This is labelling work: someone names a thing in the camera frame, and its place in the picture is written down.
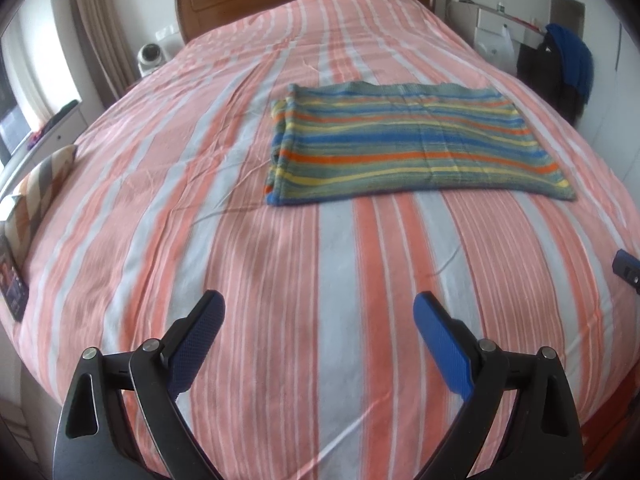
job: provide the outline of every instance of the striped pillow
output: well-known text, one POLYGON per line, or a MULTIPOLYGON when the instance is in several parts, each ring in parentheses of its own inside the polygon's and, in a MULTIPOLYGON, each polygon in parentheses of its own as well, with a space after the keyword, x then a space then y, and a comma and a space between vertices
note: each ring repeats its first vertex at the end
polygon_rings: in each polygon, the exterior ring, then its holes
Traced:
POLYGON ((22 267, 26 260, 31 240, 71 173, 77 150, 77 146, 71 145, 56 151, 37 165, 15 188, 14 195, 19 195, 20 198, 3 222, 2 230, 18 267, 22 267))

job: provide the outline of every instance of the pink striped bed cover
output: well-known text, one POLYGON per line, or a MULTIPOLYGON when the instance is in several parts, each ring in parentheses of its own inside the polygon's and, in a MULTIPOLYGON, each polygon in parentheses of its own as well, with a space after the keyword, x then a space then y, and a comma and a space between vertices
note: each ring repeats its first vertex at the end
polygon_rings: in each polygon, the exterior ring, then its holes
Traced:
POLYGON ((638 300, 610 268, 619 248, 640 253, 630 196, 549 106, 415 0, 299 0, 212 31, 79 145, 26 263, 24 321, 2 308, 2 322, 62 401, 84 348, 136 348, 219 290, 226 321, 178 406, 228 480, 413 478, 460 408, 412 321, 422 290, 504 349, 556 348, 581 421, 638 361, 638 300), (265 205, 271 102, 290 83, 352 80, 494 86, 578 200, 447 190, 265 205))

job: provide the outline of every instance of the blue gripper pad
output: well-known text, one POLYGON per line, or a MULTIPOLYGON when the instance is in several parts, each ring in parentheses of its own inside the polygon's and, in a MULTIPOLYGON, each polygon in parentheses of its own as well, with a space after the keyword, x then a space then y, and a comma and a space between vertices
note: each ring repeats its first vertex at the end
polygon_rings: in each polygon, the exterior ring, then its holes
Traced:
POLYGON ((169 362, 167 389, 174 401, 179 394, 191 388, 224 320, 225 300, 222 294, 216 292, 178 345, 169 362))
POLYGON ((423 294, 415 298, 414 320, 449 390, 467 400, 474 389, 471 362, 423 294))

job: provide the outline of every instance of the sheer white curtain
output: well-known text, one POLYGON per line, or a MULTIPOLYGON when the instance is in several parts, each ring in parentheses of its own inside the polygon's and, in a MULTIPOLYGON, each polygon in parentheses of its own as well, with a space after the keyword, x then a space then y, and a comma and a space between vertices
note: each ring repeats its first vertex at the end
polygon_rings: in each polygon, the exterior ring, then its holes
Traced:
POLYGON ((137 80, 113 0, 76 0, 82 25, 111 91, 123 97, 137 80))
POLYGON ((2 59, 15 100, 31 130, 37 132, 53 117, 53 113, 31 73, 18 17, 12 19, 5 30, 1 44, 2 59))

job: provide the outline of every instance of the smartphone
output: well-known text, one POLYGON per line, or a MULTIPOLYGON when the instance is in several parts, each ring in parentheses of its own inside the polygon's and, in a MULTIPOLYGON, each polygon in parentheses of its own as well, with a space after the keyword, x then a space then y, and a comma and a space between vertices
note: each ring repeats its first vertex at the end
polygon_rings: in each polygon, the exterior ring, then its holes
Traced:
POLYGON ((21 322, 27 308, 29 289, 20 275, 4 234, 0 235, 0 292, 11 315, 17 322, 21 322))

